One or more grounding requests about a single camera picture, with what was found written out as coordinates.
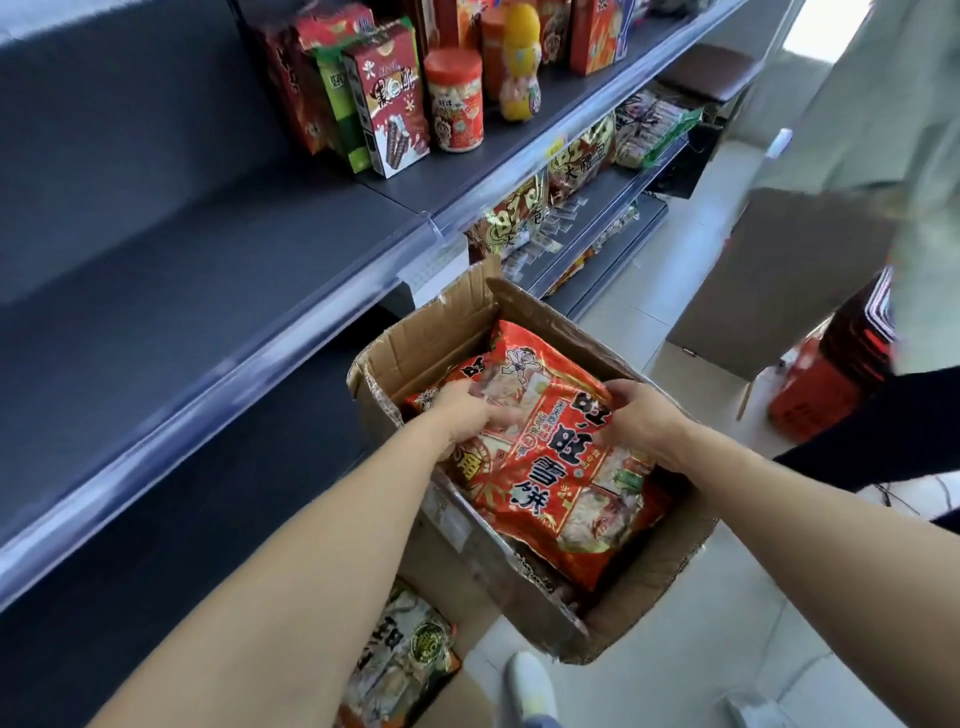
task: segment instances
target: hand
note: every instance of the hand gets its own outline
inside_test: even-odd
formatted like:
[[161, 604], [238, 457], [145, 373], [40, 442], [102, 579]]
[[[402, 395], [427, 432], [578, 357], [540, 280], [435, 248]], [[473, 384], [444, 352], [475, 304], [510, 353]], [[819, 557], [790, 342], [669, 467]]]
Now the hand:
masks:
[[696, 423], [649, 384], [614, 379], [604, 386], [613, 395], [614, 412], [593, 441], [605, 448], [623, 445], [647, 452], [667, 470], [681, 473]]
[[475, 397], [470, 392], [473, 385], [469, 379], [450, 382], [437, 393], [430, 409], [417, 418], [428, 420], [439, 428], [444, 447], [468, 440], [487, 424], [508, 427], [523, 423], [523, 413], [519, 409]]

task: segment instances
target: black pants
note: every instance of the black pants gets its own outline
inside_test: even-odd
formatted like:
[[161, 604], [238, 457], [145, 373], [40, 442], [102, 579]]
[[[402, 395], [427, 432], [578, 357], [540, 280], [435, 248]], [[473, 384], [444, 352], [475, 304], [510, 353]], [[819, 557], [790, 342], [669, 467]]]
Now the black pants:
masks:
[[[893, 376], [839, 423], [774, 460], [851, 493], [960, 470], [960, 367]], [[934, 522], [960, 533], [960, 509]]]

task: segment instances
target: yellow bottle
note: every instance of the yellow bottle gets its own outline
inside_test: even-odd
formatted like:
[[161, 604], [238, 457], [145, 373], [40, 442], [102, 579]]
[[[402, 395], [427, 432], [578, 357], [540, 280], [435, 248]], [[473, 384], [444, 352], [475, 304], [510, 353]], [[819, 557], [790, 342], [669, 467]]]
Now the yellow bottle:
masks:
[[540, 110], [540, 17], [526, 3], [511, 5], [503, 23], [500, 113], [507, 121], [526, 121]]

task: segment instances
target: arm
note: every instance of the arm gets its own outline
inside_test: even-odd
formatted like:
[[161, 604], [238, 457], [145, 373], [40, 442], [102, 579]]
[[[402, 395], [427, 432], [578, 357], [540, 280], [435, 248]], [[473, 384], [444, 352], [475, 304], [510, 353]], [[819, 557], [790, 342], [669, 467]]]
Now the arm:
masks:
[[697, 425], [653, 387], [602, 440], [652, 452], [712, 501], [793, 604], [907, 724], [960, 715], [960, 538], [793, 473]]
[[316, 728], [374, 628], [434, 464], [515, 412], [445, 387], [285, 523], [154, 650], [90, 728]]

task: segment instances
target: plastic jar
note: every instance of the plastic jar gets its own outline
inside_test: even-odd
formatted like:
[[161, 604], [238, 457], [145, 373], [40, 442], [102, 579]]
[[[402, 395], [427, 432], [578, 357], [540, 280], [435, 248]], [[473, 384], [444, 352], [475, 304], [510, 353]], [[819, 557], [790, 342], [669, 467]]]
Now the plastic jar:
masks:
[[445, 152], [469, 152], [483, 141], [483, 62], [465, 48], [438, 48], [423, 60], [433, 131]]
[[507, 8], [498, 5], [487, 8], [480, 15], [480, 32], [483, 42], [483, 87], [487, 98], [500, 100], [500, 87], [506, 71], [503, 67], [503, 25]]

